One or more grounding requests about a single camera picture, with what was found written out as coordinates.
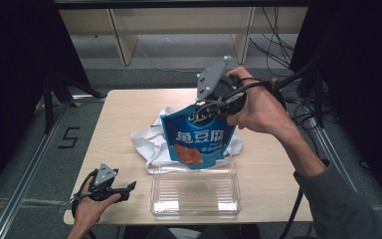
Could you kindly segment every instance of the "snack bag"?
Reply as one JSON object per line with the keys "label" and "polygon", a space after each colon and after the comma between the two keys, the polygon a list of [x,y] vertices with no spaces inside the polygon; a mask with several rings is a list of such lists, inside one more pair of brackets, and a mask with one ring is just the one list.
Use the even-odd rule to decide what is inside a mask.
{"label": "snack bag", "polygon": [[212,167],[224,158],[235,126],[226,118],[196,116],[200,106],[191,105],[169,116],[161,116],[171,160],[190,169]]}

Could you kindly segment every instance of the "plastic box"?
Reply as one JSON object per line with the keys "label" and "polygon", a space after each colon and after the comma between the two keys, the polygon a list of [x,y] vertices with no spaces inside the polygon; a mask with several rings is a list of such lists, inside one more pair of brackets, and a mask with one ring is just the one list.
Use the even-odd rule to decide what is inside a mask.
{"label": "plastic box", "polygon": [[150,211],[157,219],[192,216],[234,218],[242,209],[235,162],[210,169],[174,170],[159,165],[153,176]]}

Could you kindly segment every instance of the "sleeve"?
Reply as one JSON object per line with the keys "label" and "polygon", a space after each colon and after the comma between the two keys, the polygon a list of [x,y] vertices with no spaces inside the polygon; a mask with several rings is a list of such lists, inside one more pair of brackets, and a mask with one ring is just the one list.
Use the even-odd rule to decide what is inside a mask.
{"label": "sleeve", "polygon": [[333,163],[316,176],[294,174],[309,202],[318,238],[382,238],[382,220],[350,187]]}

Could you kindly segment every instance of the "wooden table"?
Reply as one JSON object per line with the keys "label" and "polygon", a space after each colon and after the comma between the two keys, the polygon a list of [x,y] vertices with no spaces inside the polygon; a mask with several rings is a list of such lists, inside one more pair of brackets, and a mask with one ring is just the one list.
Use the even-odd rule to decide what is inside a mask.
{"label": "wooden table", "polygon": [[[100,113],[86,158],[73,193],[102,162],[118,168],[112,187],[125,187],[136,180],[129,200],[111,205],[100,224],[201,224],[258,223],[287,221],[295,201],[298,185],[293,167],[280,143],[269,134],[238,130],[243,150],[235,156],[243,209],[238,217],[200,216],[195,220],[160,220],[149,211],[152,175],[144,168],[145,159],[133,147],[130,135],[150,126],[165,107],[181,110],[193,104],[196,89],[116,90],[111,91]],[[301,203],[296,221],[311,221],[306,199]],[[71,210],[64,215],[73,224]]]}

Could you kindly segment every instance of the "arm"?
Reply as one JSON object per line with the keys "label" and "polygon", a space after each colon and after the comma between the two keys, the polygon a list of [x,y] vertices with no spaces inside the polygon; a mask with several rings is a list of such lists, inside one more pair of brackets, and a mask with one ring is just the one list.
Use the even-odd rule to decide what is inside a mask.
{"label": "arm", "polygon": [[[89,185],[92,182],[93,177],[87,181],[84,191],[89,190]],[[89,197],[83,198],[76,211],[76,220],[74,222],[73,229],[71,230],[69,239],[83,239],[92,229],[92,227],[98,223],[103,212],[116,202],[120,198],[120,194],[114,194],[105,201],[94,201]]]}
{"label": "arm", "polygon": [[[251,77],[242,67],[226,74],[230,75]],[[309,201],[318,238],[382,238],[382,221],[371,206],[346,184],[333,164],[326,167],[312,152],[276,98],[264,87],[250,88],[246,93],[246,104],[228,116],[228,124],[270,133],[282,144]]]}

